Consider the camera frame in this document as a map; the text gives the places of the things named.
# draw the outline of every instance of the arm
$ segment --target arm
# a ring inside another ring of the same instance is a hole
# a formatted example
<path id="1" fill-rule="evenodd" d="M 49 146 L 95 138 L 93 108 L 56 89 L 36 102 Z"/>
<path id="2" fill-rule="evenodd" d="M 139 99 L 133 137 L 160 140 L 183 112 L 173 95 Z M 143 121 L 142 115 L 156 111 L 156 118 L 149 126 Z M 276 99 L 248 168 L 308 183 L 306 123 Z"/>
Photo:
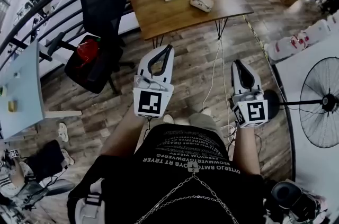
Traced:
<path id="1" fill-rule="evenodd" d="M 119 122 L 113 133 L 106 139 L 100 154 L 131 157 L 137 147 L 146 119 L 134 114 L 134 104 Z"/>
<path id="2" fill-rule="evenodd" d="M 14 162 L 15 162 L 15 173 L 13 175 L 10 175 L 11 182 L 15 186 L 23 187 L 23 185 L 25 184 L 25 176 L 23 174 L 19 162 L 16 159 L 14 159 Z"/>
<path id="3" fill-rule="evenodd" d="M 254 128 L 238 128 L 233 162 L 246 174 L 260 175 Z"/>

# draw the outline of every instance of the wooden table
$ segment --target wooden table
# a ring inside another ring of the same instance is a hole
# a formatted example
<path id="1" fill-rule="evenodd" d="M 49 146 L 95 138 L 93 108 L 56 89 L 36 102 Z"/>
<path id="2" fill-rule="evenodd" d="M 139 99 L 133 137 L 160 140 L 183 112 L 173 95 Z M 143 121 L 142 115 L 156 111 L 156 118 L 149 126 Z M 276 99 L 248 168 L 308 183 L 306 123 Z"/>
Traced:
<path id="1" fill-rule="evenodd" d="M 145 40 L 216 20 L 219 20 L 220 37 L 221 19 L 253 13 L 245 0 L 214 0 L 209 13 L 191 6 L 190 0 L 131 0 L 131 3 Z"/>

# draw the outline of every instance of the white cable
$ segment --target white cable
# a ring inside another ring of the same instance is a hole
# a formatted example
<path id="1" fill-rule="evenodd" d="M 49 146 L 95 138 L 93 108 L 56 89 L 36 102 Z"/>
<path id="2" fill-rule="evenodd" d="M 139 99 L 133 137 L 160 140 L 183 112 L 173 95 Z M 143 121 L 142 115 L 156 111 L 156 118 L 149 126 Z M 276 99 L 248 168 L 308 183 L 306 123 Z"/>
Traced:
<path id="1" fill-rule="evenodd" d="M 224 85 L 224 92 L 225 92 L 225 101 L 226 101 L 226 104 L 227 104 L 227 124 L 225 126 L 222 126 L 222 127 L 219 127 L 219 129 L 223 129 L 225 127 L 227 127 L 227 139 L 229 141 L 229 128 L 231 127 L 232 129 L 232 134 L 235 133 L 235 131 L 237 130 L 237 128 L 235 128 L 233 125 L 230 125 L 229 124 L 229 106 L 228 106 L 228 101 L 227 101 L 227 92 L 226 92 L 226 87 L 225 87 L 225 70 L 224 70 L 224 46 L 222 44 L 222 34 L 221 34 L 221 37 L 220 37 L 220 41 L 218 43 L 219 47 L 218 47 L 218 51 L 217 51 L 217 55 L 216 55 L 216 58 L 214 60 L 214 63 L 213 63 L 213 72 L 212 72 L 212 84 L 211 84 L 211 87 L 210 87 L 210 90 L 208 91 L 208 94 L 205 98 L 205 100 L 203 101 L 202 103 L 202 110 L 204 110 L 204 105 L 205 105 L 205 101 L 207 100 L 208 96 L 210 95 L 211 91 L 212 91 L 212 88 L 213 88 L 213 84 L 214 84 L 214 71 L 215 71 L 215 67 L 216 67 L 216 61 L 217 61 L 217 58 L 218 58 L 218 54 L 219 54 L 219 50 L 220 50 L 220 45 L 221 45 L 221 58 L 222 58 L 222 83 Z"/>
<path id="2" fill-rule="evenodd" d="M 205 100 L 202 102 L 202 110 L 204 110 L 205 101 L 207 100 L 207 98 L 208 98 L 208 96 L 210 95 L 211 90 L 212 90 L 212 88 L 213 88 L 214 69 L 215 69 L 215 67 L 216 67 L 216 61 L 217 61 L 217 58 L 218 58 L 219 50 L 220 50 L 220 45 L 219 45 L 219 47 L 218 47 L 217 55 L 216 55 L 216 58 L 215 58 L 214 63 L 213 63 L 212 84 L 211 84 L 211 87 L 210 87 L 209 92 L 207 93 L 207 96 L 206 96 Z"/>
<path id="3" fill-rule="evenodd" d="M 234 128 L 234 130 L 232 131 L 232 133 L 229 134 L 229 135 L 227 135 L 228 144 L 232 143 L 232 145 L 234 145 L 233 141 L 234 141 L 235 138 L 232 137 L 232 139 L 229 140 L 229 137 L 230 137 L 230 136 L 233 136 L 233 135 L 236 135 L 236 132 L 237 132 L 237 130 L 238 130 L 238 127 L 233 127 L 233 128 Z"/>

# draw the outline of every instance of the white sneaker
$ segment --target white sneaker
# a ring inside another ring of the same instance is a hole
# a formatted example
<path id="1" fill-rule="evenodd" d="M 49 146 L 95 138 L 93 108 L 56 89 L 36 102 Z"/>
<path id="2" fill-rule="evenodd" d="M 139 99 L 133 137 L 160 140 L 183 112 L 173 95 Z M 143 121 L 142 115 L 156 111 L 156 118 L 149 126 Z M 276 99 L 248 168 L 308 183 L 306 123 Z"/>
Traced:
<path id="1" fill-rule="evenodd" d="M 211 108 L 205 108 L 204 110 L 201 111 L 201 114 L 207 115 L 207 116 L 212 116 L 212 110 Z"/>
<path id="2" fill-rule="evenodd" d="M 63 142 L 69 141 L 68 133 L 67 133 L 67 127 L 63 122 L 59 123 L 58 132 L 59 132 L 59 137 L 62 139 Z"/>
<path id="3" fill-rule="evenodd" d="M 68 152 L 65 149 L 61 149 L 61 152 L 67 162 L 67 165 L 74 165 L 74 160 L 69 156 Z"/>
<path id="4" fill-rule="evenodd" d="M 174 120 L 173 120 L 172 116 L 168 115 L 168 114 L 164 116 L 164 122 L 174 124 Z"/>

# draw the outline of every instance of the black t-shirt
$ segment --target black t-shirt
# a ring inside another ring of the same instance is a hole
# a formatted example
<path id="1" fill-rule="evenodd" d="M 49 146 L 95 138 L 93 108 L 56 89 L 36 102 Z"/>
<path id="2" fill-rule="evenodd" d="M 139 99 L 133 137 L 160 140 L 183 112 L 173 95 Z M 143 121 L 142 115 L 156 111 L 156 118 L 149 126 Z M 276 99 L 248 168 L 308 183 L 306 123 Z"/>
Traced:
<path id="1" fill-rule="evenodd" d="M 196 176 L 230 209 L 239 224 L 262 223 L 263 180 L 246 176 L 229 161 L 220 137 L 211 131 L 175 124 L 154 127 L 131 159 L 100 156 L 68 199 L 74 223 L 79 198 L 100 178 L 105 201 L 105 223 L 135 223 L 173 188 L 192 176 L 188 162 L 197 162 Z M 152 213 L 143 223 L 233 223 L 225 209 L 201 182 L 192 179 L 165 201 L 173 202 Z"/>

